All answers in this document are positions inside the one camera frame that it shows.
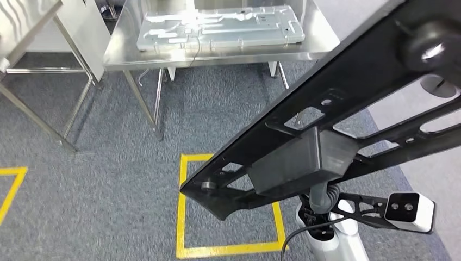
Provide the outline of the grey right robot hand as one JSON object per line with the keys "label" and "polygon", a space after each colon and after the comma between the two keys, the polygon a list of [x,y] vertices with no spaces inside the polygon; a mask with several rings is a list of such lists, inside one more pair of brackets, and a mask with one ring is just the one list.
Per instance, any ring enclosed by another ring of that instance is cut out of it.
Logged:
{"label": "grey right robot hand", "polygon": [[319,183],[313,185],[309,192],[309,205],[313,212],[325,214],[331,202],[327,195],[327,183]]}

